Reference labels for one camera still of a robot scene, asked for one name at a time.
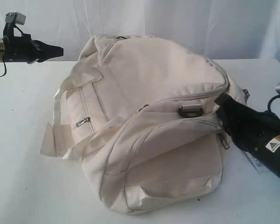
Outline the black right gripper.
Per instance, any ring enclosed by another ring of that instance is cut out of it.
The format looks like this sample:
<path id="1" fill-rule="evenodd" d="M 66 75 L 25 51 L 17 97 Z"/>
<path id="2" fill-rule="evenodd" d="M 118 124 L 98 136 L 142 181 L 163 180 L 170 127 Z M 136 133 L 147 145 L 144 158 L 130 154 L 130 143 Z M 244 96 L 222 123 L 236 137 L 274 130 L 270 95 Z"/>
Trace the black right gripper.
<path id="1" fill-rule="evenodd" d="M 280 162 L 280 118 L 274 113 L 258 112 L 240 104 L 226 93 L 214 102 L 223 129 L 236 146 L 262 163 Z"/>

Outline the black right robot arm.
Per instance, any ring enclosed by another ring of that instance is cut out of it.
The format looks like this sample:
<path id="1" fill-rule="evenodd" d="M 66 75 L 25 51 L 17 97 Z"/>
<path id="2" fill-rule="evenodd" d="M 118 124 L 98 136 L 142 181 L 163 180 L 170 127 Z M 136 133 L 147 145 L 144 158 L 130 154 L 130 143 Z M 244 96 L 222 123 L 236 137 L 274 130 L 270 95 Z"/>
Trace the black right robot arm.
<path id="1" fill-rule="evenodd" d="M 280 178 L 280 118 L 270 109 L 255 111 L 226 93 L 215 103 L 219 106 L 216 114 L 232 142 Z"/>

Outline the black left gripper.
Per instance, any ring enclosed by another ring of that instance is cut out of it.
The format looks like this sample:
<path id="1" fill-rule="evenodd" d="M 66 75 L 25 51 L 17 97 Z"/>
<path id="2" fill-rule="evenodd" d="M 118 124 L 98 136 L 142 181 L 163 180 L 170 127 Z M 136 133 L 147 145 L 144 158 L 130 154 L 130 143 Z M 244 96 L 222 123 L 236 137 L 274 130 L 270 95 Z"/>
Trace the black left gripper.
<path id="1" fill-rule="evenodd" d="M 10 36 L 3 35 L 5 50 L 4 62 L 40 63 L 51 58 L 63 56 L 63 48 L 45 44 L 31 39 L 31 35 Z"/>

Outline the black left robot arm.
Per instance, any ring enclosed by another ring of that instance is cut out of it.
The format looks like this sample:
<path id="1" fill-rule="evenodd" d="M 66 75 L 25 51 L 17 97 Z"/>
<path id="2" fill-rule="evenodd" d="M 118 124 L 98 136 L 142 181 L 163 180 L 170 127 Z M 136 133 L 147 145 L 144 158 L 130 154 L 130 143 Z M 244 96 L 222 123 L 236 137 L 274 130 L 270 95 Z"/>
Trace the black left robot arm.
<path id="1" fill-rule="evenodd" d="M 63 56 L 63 48 L 31 39 L 31 35 L 0 38 L 0 62 L 42 63 Z"/>

